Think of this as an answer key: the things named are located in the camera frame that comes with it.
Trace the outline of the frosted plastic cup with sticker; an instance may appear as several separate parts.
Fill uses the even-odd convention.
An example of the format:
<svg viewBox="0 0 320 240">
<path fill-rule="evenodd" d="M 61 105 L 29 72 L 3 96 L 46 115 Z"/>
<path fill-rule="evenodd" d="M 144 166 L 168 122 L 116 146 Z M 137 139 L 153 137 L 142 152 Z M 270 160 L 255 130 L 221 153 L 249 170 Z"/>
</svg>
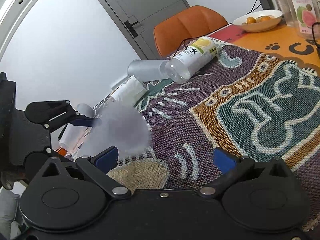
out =
<svg viewBox="0 0 320 240">
<path fill-rule="evenodd" d="M 149 146 L 150 130 L 143 117 L 132 106 L 115 101 L 102 110 L 78 156 L 94 157 L 107 148 L 118 149 L 119 157 L 141 154 Z"/>
</svg>

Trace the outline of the frosted tall plastic cup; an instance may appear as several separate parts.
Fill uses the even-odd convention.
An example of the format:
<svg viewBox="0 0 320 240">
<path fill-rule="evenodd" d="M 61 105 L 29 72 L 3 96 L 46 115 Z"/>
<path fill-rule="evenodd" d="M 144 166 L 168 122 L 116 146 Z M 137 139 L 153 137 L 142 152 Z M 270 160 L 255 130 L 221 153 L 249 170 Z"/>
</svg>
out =
<svg viewBox="0 0 320 240">
<path fill-rule="evenodd" d="M 141 82 L 165 80 L 169 76 L 164 68 L 168 60 L 133 60 L 128 68 L 129 77 L 135 76 Z"/>
</svg>

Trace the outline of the white labelled clear bottle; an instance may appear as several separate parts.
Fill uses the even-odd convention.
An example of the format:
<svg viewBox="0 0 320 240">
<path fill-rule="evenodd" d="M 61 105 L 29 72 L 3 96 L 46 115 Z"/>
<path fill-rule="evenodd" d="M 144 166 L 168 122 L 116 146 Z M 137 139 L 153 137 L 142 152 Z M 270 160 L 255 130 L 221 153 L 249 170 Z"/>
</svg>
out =
<svg viewBox="0 0 320 240">
<path fill-rule="evenodd" d="M 111 97 L 116 101 L 134 106 L 146 92 L 144 83 L 135 76 L 131 76 L 111 94 Z"/>
</svg>

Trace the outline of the patterned woven table cloth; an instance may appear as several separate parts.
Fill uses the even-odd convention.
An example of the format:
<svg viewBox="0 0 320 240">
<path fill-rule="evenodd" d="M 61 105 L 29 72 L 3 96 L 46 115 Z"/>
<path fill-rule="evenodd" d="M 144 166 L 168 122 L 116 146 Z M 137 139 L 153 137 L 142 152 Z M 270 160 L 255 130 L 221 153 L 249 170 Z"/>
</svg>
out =
<svg viewBox="0 0 320 240">
<path fill-rule="evenodd" d="M 220 147 L 258 162 L 282 158 L 310 198 L 303 229 L 319 225 L 319 41 L 286 26 L 213 34 L 217 56 L 185 84 L 147 83 L 136 104 L 151 132 L 140 155 L 109 176 L 128 188 L 198 189 L 220 176 Z"/>
</svg>

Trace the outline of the lemon label water bottle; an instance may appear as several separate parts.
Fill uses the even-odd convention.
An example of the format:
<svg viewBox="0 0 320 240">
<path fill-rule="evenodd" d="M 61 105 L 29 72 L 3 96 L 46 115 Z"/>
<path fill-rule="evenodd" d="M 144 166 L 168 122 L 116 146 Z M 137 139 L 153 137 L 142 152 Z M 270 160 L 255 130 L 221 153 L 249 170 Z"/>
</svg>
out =
<svg viewBox="0 0 320 240">
<path fill-rule="evenodd" d="M 176 54 L 165 65 L 165 72 L 178 84 L 186 83 L 217 55 L 217 48 L 210 37 L 200 37 Z"/>
</svg>

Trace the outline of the grey door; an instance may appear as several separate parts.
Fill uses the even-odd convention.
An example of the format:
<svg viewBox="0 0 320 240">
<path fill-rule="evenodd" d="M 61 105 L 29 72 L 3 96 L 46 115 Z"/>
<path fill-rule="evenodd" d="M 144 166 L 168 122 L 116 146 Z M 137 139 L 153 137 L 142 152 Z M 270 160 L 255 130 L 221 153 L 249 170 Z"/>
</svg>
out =
<svg viewBox="0 0 320 240">
<path fill-rule="evenodd" d="M 141 59 L 161 59 L 154 41 L 153 29 L 164 20 L 187 9 L 187 0 L 98 0 Z M 134 26 L 134 38 L 124 22 Z"/>
</svg>

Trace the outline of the white fruit bowl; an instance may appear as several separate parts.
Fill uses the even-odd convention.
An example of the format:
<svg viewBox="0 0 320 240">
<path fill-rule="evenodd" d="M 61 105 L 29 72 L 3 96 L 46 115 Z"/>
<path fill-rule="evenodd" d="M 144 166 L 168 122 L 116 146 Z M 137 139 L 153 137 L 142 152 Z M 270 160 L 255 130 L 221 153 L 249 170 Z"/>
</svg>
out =
<svg viewBox="0 0 320 240">
<path fill-rule="evenodd" d="M 283 13 L 280 10 L 262 10 L 241 16 L 233 21 L 233 25 L 248 33 L 258 33 L 276 27 Z"/>
</svg>

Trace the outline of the orange leather chair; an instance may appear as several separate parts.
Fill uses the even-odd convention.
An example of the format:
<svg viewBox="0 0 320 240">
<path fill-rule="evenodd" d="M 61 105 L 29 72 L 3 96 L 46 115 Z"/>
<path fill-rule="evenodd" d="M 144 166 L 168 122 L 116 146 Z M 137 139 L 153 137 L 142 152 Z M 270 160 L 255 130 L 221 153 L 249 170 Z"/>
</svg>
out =
<svg viewBox="0 0 320 240">
<path fill-rule="evenodd" d="M 166 57 L 180 48 L 185 39 L 206 36 L 227 24 L 218 12 L 195 5 L 154 27 L 155 46 L 159 55 Z"/>
</svg>

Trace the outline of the black power adapter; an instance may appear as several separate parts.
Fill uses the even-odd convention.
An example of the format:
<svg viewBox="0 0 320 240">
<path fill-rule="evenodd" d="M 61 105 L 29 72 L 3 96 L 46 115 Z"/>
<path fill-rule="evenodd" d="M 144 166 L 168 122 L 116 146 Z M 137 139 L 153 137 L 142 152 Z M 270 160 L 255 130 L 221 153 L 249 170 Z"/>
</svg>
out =
<svg viewBox="0 0 320 240">
<path fill-rule="evenodd" d="M 273 10 L 274 5 L 272 0 L 259 0 L 263 10 Z"/>
</svg>

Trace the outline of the guava juice carton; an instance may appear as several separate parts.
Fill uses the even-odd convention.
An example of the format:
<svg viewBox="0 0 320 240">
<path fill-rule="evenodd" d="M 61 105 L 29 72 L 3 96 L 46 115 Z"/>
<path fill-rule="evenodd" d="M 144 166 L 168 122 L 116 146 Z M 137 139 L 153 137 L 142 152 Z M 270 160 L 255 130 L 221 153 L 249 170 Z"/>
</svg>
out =
<svg viewBox="0 0 320 240">
<path fill-rule="evenodd" d="M 297 35 L 312 39 L 312 33 L 319 38 L 319 26 L 312 29 L 312 25 L 319 22 L 319 6 L 317 0 L 287 0 Z"/>
</svg>

